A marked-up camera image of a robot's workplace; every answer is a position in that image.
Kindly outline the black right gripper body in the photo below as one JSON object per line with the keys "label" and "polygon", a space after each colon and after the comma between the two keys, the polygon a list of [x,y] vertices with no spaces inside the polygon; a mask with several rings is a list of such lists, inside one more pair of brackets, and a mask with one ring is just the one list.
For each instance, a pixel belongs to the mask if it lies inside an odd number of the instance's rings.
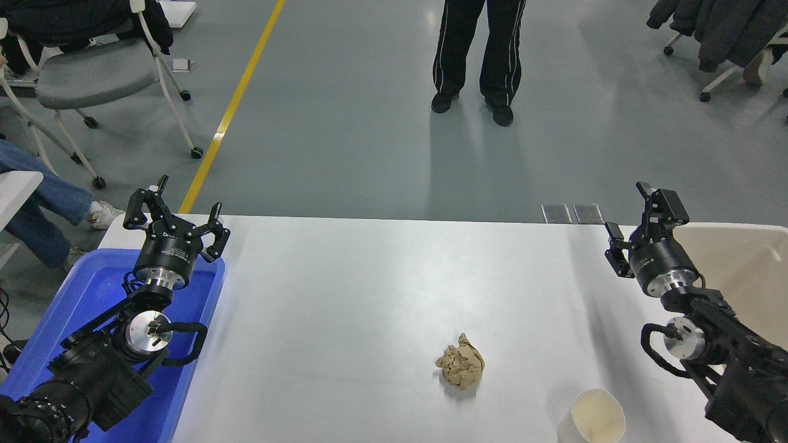
{"label": "black right gripper body", "polygon": [[673,238],[630,250],[629,264],[641,289],[666,289],[668,284],[692,285],[699,271]]}

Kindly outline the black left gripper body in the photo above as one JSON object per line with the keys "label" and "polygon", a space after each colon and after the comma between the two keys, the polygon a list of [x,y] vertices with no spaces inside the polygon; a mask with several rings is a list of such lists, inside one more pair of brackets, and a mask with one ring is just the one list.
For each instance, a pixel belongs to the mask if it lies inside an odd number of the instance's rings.
{"label": "black left gripper body", "polygon": [[187,236],[194,228],[194,223],[182,218],[150,222],[134,266],[135,277],[142,279],[151,269],[161,268],[174,272],[181,279],[190,279],[198,252],[203,248],[200,237]]}

